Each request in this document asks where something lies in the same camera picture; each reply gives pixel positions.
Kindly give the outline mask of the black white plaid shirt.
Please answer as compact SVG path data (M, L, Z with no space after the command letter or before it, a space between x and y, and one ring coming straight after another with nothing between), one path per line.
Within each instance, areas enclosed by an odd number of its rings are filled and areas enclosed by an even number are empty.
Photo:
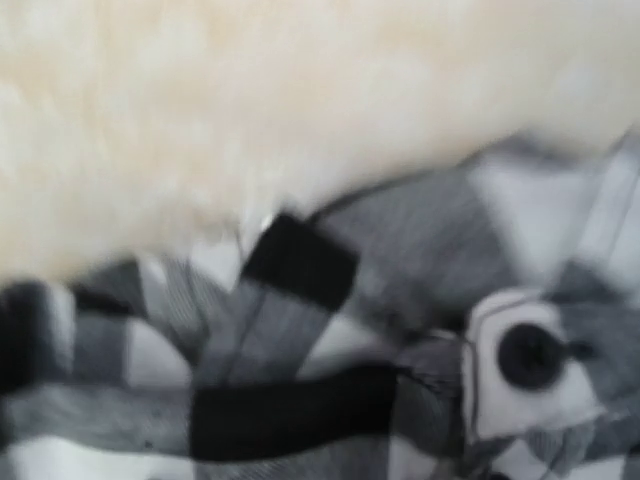
M638 135L8 284L1 475L637 478Z

